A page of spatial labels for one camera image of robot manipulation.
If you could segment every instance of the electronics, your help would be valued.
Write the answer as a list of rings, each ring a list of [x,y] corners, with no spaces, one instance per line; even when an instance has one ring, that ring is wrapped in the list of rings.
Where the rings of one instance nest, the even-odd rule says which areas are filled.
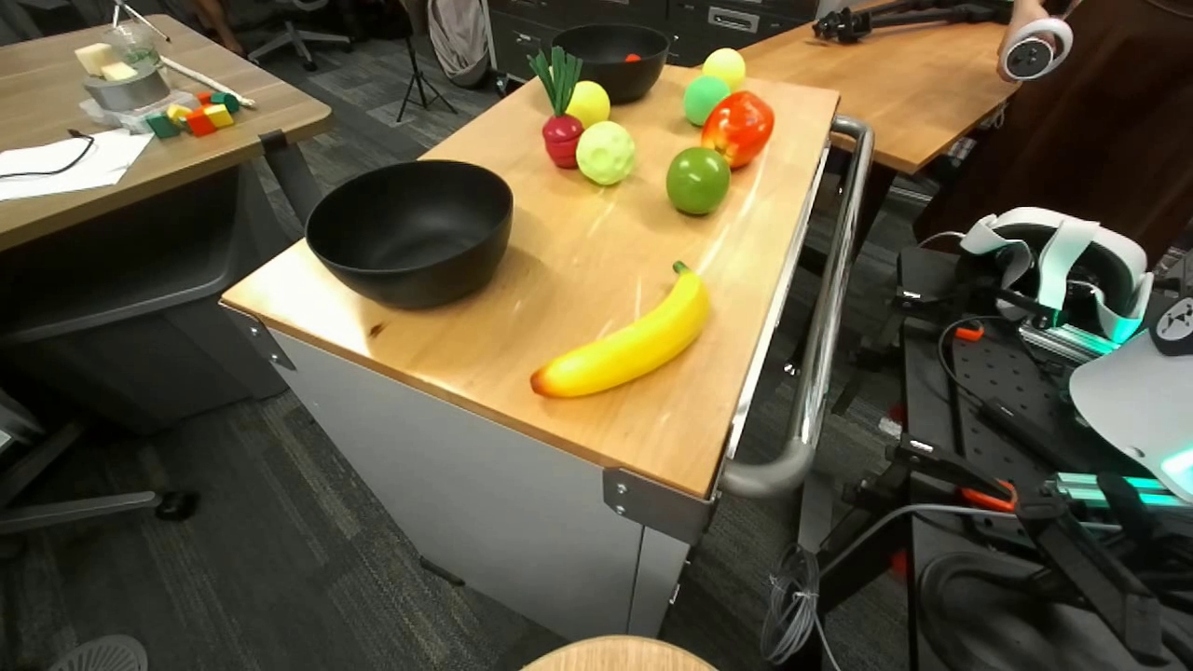
[[[1038,82],[1049,80],[1068,55],[1075,54],[1075,31],[1068,20],[1038,20],[1016,31],[1002,42],[998,71],[1010,82]]]
[[[1151,300],[1149,254],[1133,239],[1054,208],[980,215],[962,254],[995,259],[998,314],[1027,344],[1075,363],[1119,352]]]
[[[1193,300],[1069,378],[1078,415],[1179,500],[1193,502]]]

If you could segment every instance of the paper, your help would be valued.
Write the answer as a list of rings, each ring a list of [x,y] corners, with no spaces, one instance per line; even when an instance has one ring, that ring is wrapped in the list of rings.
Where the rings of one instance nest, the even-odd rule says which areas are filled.
[[[122,180],[155,133],[100,132],[0,154],[0,203],[99,191]]]

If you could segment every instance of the vr headset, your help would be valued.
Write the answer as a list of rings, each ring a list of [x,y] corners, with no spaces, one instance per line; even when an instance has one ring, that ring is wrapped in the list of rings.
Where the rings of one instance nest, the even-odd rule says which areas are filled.
[[[962,254],[992,259],[995,308],[1021,338],[1084,363],[1119,352],[1151,300],[1149,254],[1097,219],[1054,208],[980,215],[962,234]]]
[[[1193,507],[1193,300],[1167,305],[1110,358],[1078,367],[1069,400],[1090,428]]]

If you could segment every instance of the metal handle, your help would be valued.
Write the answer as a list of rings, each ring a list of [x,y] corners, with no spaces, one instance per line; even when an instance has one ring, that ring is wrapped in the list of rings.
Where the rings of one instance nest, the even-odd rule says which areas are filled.
[[[725,488],[736,495],[782,495],[796,493],[806,474],[813,471],[817,442],[821,442],[821,426],[828,411],[828,379],[831,379],[831,358],[842,329],[842,303],[847,303],[847,282],[855,267],[855,239],[857,239],[857,215],[862,215],[862,194],[867,194],[867,175],[874,160],[874,132],[857,121],[834,121],[834,133],[852,133],[855,142],[855,160],[847,175],[847,198],[834,215],[834,234],[817,293],[817,314],[813,314],[813,344],[806,348],[802,363],[802,379],[798,379],[798,406],[792,418],[787,446],[771,462],[729,462],[725,471]]]

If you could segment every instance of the wooden tabletop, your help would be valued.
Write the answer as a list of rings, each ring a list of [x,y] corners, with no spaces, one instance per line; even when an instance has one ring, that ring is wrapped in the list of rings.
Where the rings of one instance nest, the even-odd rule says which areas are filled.
[[[688,219],[667,205],[665,180],[673,155],[699,142],[683,121],[691,80],[667,67],[645,101],[617,109],[638,142],[638,172],[613,191],[547,163],[547,101],[539,82],[438,147],[429,155],[484,163],[516,191],[510,250],[466,303],[384,308],[294,242],[230,287],[225,305],[588,462],[710,495],[749,367],[767,348],[782,272],[798,262],[839,96],[749,80],[776,109],[776,133],[736,175],[718,215]],[[713,291],[718,314],[694,352],[609,395],[529,390],[540,363],[652,308],[674,282],[673,262],[699,267]]]
[[[206,139],[148,142],[137,163],[105,191],[25,198],[0,205],[0,250],[23,246],[30,239],[65,232],[91,215],[111,213],[119,205],[165,194],[178,182],[243,163],[260,150],[260,133],[306,139],[331,121],[331,109],[306,96],[302,91],[273,80],[251,61],[230,55],[173,16],[148,16],[148,21],[169,36],[165,55],[220,80],[225,86],[256,101],[256,111],[243,111],[234,127]],[[87,101],[82,67],[76,47],[105,42],[110,26],[20,42],[0,47],[0,150],[44,147],[68,139],[68,132],[100,132],[80,104]],[[192,80],[169,75],[173,91],[203,91]]]
[[[916,175],[1010,96],[995,71],[998,42],[998,21],[878,31],[862,46],[798,26],[744,55],[759,80],[839,91],[842,117],[878,133],[878,163]]]

